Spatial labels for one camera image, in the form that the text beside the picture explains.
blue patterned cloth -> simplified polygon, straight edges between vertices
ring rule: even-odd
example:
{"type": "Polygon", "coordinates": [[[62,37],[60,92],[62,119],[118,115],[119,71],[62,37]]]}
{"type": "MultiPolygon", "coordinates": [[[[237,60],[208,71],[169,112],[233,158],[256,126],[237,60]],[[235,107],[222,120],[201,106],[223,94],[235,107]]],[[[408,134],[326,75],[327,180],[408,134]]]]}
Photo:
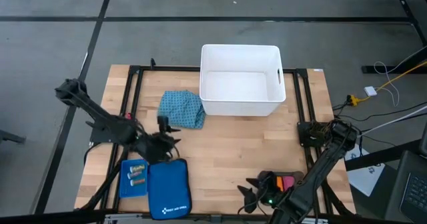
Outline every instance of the blue patterned cloth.
{"type": "Polygon", "coordinates": [[[157,116],[168,117],[171,126],[201,129],[206,114],[199,95],[189,91],[165,91],[157,116]]]}

concrete floor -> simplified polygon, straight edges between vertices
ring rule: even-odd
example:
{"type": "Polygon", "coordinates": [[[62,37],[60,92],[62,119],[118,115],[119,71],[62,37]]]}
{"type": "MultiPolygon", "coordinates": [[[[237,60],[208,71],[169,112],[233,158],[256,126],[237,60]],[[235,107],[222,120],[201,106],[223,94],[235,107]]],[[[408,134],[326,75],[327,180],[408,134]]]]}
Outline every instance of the concrete floor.
{"type": "MultiPolygon", "coordinates": [[[[103,0],[0,0],[0,15],[98,16],[103,0]]],[[[427,4],[408,0],[427,33],[427,4]]],[[[111,0],[107,16],[404,16],[398,0],[111,0]]],[[[79,75],[94,22],[0,22],[0,129],[27,136],[25,145],[0,145],[0,216],[32,212],[65,106],[53,88],[79,75]]],[[[284,67],[323,68],[333,104],[345,96],[363,96],[363,87],[379,86],[384,76],[363,75],[360,66],[383,61],[393,65],[421,47],[409,25],[354,23],[174,22],[104,23],[86,83],[101,101],[111,64],[199,65],[206,43],[276,45],[284,67]]],[[[403,109],[426,100],[427,81],[408,75],[396,82],[399,107],[382,93],[343,114],[363,118],[403,109]]],[[[373,127],[400,115],[356,123],[373,127]]],[[[46,212],[69,211],[83,170],[90,129],[77,111],[47,204],[46,212]]],[[[425,117],[391,125],[372,137],[395,144],[421,136],[425,117]]],[[[365,140],[377,151],[387,144],[365,140]]],[[[367,213],[356,204],[358,212],[367,213]]]]}

yellow cable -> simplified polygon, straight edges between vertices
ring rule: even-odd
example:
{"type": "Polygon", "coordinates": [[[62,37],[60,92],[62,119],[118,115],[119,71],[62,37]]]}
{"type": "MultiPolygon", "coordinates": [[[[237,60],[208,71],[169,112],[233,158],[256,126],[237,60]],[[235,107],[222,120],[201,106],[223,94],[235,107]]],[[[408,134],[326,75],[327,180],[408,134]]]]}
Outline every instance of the yellow cable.
{"type": "MultiPolygon", "coordinates": [[[[417,69],[417,68],[419,68],[419,67],[421,67],[421,66],[423,66],[423,65],[425,65],[425,64],[427,64],[427,61],[425,61],[425,62],[423,62],[423,63],[421,63],[421,64],[417,65],[416,67],[413,67],[413,68],[411,68],[411,69],[409,69],[409,70],[405,71],[404,73],[400,74],[399,76],[397,76],[397,77],[395,77],[395,78],[393,78],[393,79],[389,80],[388,82],[386,82],[385,84],[383,84],[381,87],[377,88],[377,90],[376,90],[376,91],[378,92],[378,91],[379,91],[379,90],[381,90],[383,87],[385,87],[385,86],[387,86],[388,84],[390,84],[391,82],[393,82],[393,81],[395,81],[395,80],[397,80],[397,79],[399,79],[399,78],[401,78],[401,77],[405,76],[405,75],[406,75],[406,74],[408,74],[409,72],[411,72],[411,71],[413,71],[413,70],[415,70],[415,69],[417,69]]],[[[368,100],[369,98],[371,98],[371,97],[365,97],[365,98],[363,98],[363,99],[356,98],[356,104],[357,104],[357,103],[359,103],[359,102],[362,102],[362,101],[366,101],[366,100],[368,100]]]]}

white plastic bin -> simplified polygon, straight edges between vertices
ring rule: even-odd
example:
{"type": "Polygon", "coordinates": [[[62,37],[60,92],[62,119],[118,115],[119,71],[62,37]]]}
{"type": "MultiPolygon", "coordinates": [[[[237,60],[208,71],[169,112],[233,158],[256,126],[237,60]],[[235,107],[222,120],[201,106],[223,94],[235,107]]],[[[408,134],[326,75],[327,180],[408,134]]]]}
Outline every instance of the white plastic bin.
{"type": "Polygon", "coordinates": [[[204,45],[200,98],[208,115],[268,116],[286,99],[279,49],[204,45]]]}

wooden tabletop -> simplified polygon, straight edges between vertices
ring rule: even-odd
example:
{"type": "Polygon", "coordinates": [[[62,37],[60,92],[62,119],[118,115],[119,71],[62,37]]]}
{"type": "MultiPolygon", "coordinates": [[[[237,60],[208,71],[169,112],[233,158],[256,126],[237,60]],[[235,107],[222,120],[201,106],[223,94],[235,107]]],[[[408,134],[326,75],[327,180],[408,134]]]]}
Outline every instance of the wooden tabletop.
{"type": "MultiPolygon", "coordinates": [[[[111,114],[119,114],[128,70],[129,65],[111,66],[101,102],[101,106],[111,114]]],[[[323,71],[308,69],[308,77],[316,120],[332,120],[334,116],[323,71]]],[[[135,80],[136,76],[127,111],[130,111],[135,80]]],[[[284,74],[284,80],[286,100],[268,117],[206,116],[203,129],[182,129],[173,133],[175,138],[182,139],[177,148],[188,163],[193,199],[191,213],[236,214],[243,205],[243,197],[237,185],[251,187],[245,178],[256,177],[260,171],[306,173],[306,160],[296,129],[299,119],[293,77],[284,74]]],[[[304,114],[306,120],[310,120],[304,84],[302,79],[299,81],[304,114]]],[[[164,92],[173,90],[199,93],[199,72],[144,71],[136,117],[148,133],[158,131],[157,107],[164,92]]],[[[104,181],[111,148],[112,144],[106,143],[93,149],[87,156],[76,208],[86,204],[104,181]]],[[[137,158],[141,157],[136,153],[129,154],[129,159],[137,158]]],[[[343,159],[328,175],[328,182],[344,205],[355,213],[343,159]]],[[[111,185],[107,207],[112,207],[115,186],[116,181],[111,185]]],[[[320,190],[318,195],[321,211],[324,212],[320,190]]],[[[147,197],[121,199],[119,210],[148,212],[147,197]]],[[[268,207],[264,207],[264,211],[272,213],[268,207]]]]}

